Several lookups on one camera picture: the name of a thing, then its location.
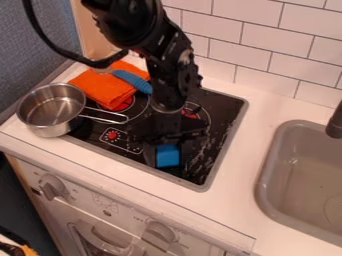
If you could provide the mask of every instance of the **tiled wall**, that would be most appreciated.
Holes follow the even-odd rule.
[[[335,107],[342,0],[163,0],[204,75]]]

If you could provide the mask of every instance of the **silver sink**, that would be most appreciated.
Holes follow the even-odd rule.
[[[342,140],[307,121],[281,125],[256,185],[273,220],[342,247]]]

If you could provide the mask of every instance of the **blue object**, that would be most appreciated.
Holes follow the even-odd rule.
[[[156,149],[156,167],[166,168],[180,165],[180,152],[176,145],[161,145]]]
[[[136,76],[130,72],[124,70],[115,70],[112,73],[115,77],[125,80],[127,83],[134,86],[137,90],[141,91],[142,93],[151,95],[152,94],[152,86],[146,82],[144,79]]]

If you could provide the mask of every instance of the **white tile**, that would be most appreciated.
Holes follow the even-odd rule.
[[[342,42],[316,37],[310,59],[342,66]]]
[[[298,86],[298,80],[243,67],[238,67],[236,83],[287,97],[293,97]]]
[[[192,42],[192,47],[196,55],[208,57],[209,39],[202,36],[186,34]]]
[[[242,22],[193,12],[183,12],[183,30],[206,37],[238,43]]]
[[[342,99],[342,90],[301,82],[296,99],[336,108]]]
[[[234,80],[235,65],[198,56],[195,57],[195,62],[199,66],[199,73],[201,75],[220,79],[229,83],[232,83]]]
[[[313,6],[313,7],[320,7],[320,8],[322,8],[324,6],[324,2],[325,2],[325,0],[277,0],[277,1],[285,2],[285,3],[293,3],[293,4]]]
[[[217,40],[210,40],[209,57],[226,61],[231,64],[266,70],[270,56],[271,53],[268,51]]]
[[[214,15],[277,26],[282,3],[265,0],[214,0]]]
[[[270,72],[313,83],[335,86],[342,68],[283,54],[273,54]]]
[[[281,28],[342,39],[342,13],[285,4]]]
[[[183,10],[211,13],[211,0],[162,0],[162,3]]]
[[[164,7],[167,16],[170,20],[172,20],[174,23],[176,23],[179,27],[181,26],[181,10],[170,8],[170,7]]]
[[[313,36],[269,28],[253,24],[245,24],[242,44],[265,50],[306,57]]]
[[[342,12],[342,1],[341,0],[328,0],[325,9],[341,11]]]

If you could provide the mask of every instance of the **stovetop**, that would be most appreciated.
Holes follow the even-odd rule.
[[[84,119],[83,124],[69,135],[146,165],[143,145],[130,142],[126,129],[128,125],[144,118],[144,113],[149,108],[149,102],[149,96],[137,92],[114,110],[116,113],[128,116],[130,120],[128,123],[118,125]],[[189,97],[182,114],[190,119],[200,118],[207,121],[209,123],[207,128],[208,136],[194,142],[191,161],[185,168],[163,168],[156,171],[169,173],[196,185],[203,185],[213,166],[217,164],[218,155],[225,145],[227,137],[231,133],[231,128],[241,113],[244,104],[245,102],[241,99],[205,89],[195,92]],[[90,99],[87,100],[87,106],[103,109]],[[117,119],[117,117],[106,113],[87,111],[90,111],[88,114],[92,116]]]

